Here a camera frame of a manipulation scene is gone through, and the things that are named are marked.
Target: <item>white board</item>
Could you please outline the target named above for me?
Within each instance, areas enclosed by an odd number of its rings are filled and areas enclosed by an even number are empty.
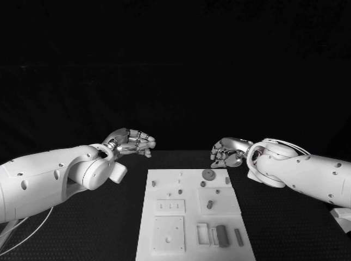
[[[256,260],[241,220],[234,190],[231,188],[231,183],[226,184],[224,182],[224,178],[228,177],[227,170],[213,170],[216,172],[216,179],[213,181],[205,181],[203,179],[203,170],[204,169],[148,170],[136,261]],[[204,188],[200,186],[201,181],[205,182]],[[220,193],[216,194],[214,197],[210,191],[216,192],[216,189],[220,190]],[[204,196],[205,198],[211,198],[211,200],[214,200],[216,204],[211,207],[213,212],[216,212],[214,214],[203,213],[201,205],[207,206],[208,201],[207,199],[201,199]],[[228,202],[227,206],[223,206],[220,201],[223,199]],[[174,204],[180,204],[180,202],[182,202],[182,205],[178,205],[178,207],[181,206],[181,210],[174,211],[174,208],[172,210],[168,208],[165,211],[158,211],[161,203],[172,203],[172,206],[175,206]],[[181,233],[175,234],[171,229],[178,226],[177,217],[180,216],[182,216],[182,236]],[[168,228],[168,231],[164,230],[164,234],[157,235],[154,229],[157,229],[155,222],[158,220],[155,221],[155,218],[158,217],[167,217],[162,219],[162,225]],[[198,244],[197,224],[207,224],[210,246]],[[230,246],[227,248],[221,248],[216,245],[217,240],[214,228],[218,225],[226,226],[227,238],[230,241]],[[240,230],[243,246],[239,246],[236,239],[236,228]],[[184,238],[184,248],[180,249],[182,252],[177,252],[175,250],[178,249],[175,248],[178,247],[175,246],[180,244],[177,243],[177,240],[181,240],[181,237]],[[174,249],[169,248],[162,249],[161,251],[152,251],[154,244],[161,243],[162,247],[169,247],[172,242],[177,243],[174,244]]]

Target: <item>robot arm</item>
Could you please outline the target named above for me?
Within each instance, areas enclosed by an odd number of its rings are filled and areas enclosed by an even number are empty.
[[[102,144],[41,152],[0,165],[0,223],[39,214],[108,178],[119,183],[126,168],[116,158],[135,152],[149,157],[154,146],[146,134],[119,129]]]
[[[247,177],[266,185],[283,188],[345,208],[351,208],[351,163],[342,160],[299,155],[274,140],[253,144],[224,138],[213,147],[211,168],[236,166],[247,160]]]

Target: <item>robotic hand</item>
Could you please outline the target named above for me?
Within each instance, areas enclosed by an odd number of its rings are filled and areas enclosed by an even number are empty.
[[[109,178],[119,183],[126,168],[116,159],[132,153],[151,157],[154,138],[122,128],[100,144],[18,157],[0,165],[0,223],[33,216],[72,195],[96,189]]]
[[[349,162],[310,155],[286,141],[263,139],[253,144],[241,139],[223,138],[213,146],[211,160],[216,162],[211,168],[237,167],[243,159],[250,179],[274,188],[287,186],[296,192],[351,209]]]

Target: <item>black background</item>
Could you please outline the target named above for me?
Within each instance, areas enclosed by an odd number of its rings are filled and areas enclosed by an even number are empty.
[[[0,1],[0,164],[122,127],[351,160],[351,1]]]

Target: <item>table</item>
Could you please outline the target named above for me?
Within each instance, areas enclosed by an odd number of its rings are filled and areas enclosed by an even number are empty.
[[[54,206],[31,238],[0,260],[135,260],[148,169],[207,169],[210,151],[157,151],[119,159],[128,173]],[[322,201],[247,178],[246,164],[227,168],[256,261],[351,260],[351,240]],[[47,211],[17,228],[10,249],[34,231]]]

